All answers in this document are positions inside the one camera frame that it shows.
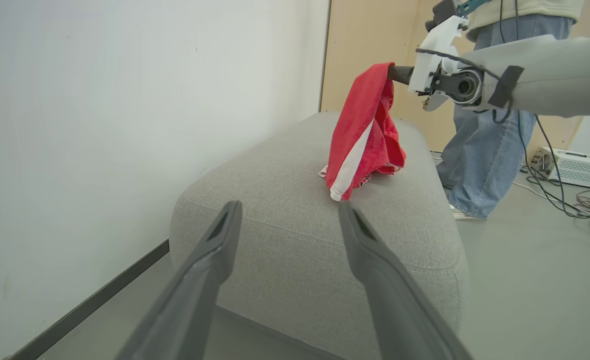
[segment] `beige jacket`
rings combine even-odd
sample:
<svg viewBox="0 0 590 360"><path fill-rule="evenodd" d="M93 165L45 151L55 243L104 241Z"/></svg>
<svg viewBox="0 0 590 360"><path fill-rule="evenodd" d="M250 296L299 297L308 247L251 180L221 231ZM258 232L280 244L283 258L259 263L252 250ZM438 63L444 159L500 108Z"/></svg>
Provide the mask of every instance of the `beige jacket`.
<svg viewBox="0 0 590 360"><path fill-rule="evenodd" d="M517 14L563 16L579 21L584 0L517 0ZM477 29L499 21L500 0L492 0L469 14L468 28ZM502 19L515 17L515 0L503 0Z"/></svg>

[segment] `white sneaker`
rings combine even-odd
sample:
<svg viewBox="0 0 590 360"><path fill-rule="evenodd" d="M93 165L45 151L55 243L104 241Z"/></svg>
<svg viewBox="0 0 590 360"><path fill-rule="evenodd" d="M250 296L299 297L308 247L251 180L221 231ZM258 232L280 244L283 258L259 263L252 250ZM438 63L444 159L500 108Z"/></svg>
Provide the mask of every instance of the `white sneaker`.
<svg viewBox="0 0 590 360"><path fill-rule="evenodd" d="M453 212L453 218L455 218L455 221L480 221L480 220L484 220L482 218L476 218L475 216L471 216L469 214L464 214L464 212L462 212L461 210L459 210L457 207L454 207L453 205L450 205L450 210L451 210L451 212Z"/></svg>

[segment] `jeans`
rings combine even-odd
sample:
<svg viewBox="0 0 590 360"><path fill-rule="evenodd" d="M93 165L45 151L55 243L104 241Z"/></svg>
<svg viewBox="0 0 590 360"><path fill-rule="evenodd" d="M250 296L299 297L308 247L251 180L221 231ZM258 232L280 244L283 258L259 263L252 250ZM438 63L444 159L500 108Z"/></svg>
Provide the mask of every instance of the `jeans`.
<svg viewBox="0 0 590 360"><path fill-rule="evenodd" d="M551 34L557 39L569 37L571 18L527 14L501 21L501 32L506 43L519 39ZM492 23L473 30L475 50L502 44L500 23ZM517 111L513 110L501 124L494 123L493 111L477 114L455 107L453 121L455 136L444 148L437 165L441 184L451 189L448 202L472 217L486 219L508 193L524 160L520 141ZM506 110L498 110L497 120ZM526 145L531 140L536 119L532 112L520 111L522 137Z"/></svg>

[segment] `red cloth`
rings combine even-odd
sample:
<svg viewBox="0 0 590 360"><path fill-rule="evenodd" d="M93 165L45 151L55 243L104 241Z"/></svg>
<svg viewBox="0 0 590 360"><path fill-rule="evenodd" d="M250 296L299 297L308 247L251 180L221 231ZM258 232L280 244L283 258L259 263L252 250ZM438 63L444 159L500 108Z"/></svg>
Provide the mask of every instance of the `red cloth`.
<svg viewBox="0 0 590 360"><path fill-rule="evenodd" d="M373 172L394 174L404 167L407 155L389 114L391 65L395 64L374 64L350 88L333 132L324 176L333 200L348 200L353 188Z"/></svg>

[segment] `black tape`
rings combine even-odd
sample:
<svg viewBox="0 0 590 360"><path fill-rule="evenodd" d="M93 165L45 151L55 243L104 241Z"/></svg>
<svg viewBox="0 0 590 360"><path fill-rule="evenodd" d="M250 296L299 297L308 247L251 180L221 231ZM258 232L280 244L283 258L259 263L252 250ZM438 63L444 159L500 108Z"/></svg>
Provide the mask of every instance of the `black tape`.
<svg viewBox="0 0 590 360"><path fill-rule="evenodd" d="M503 108L511 97L511 93L517 86L517 80L524 72L524 68L521 66L510 65L501 75L495 91L488 103L494 107Z"/></svg>

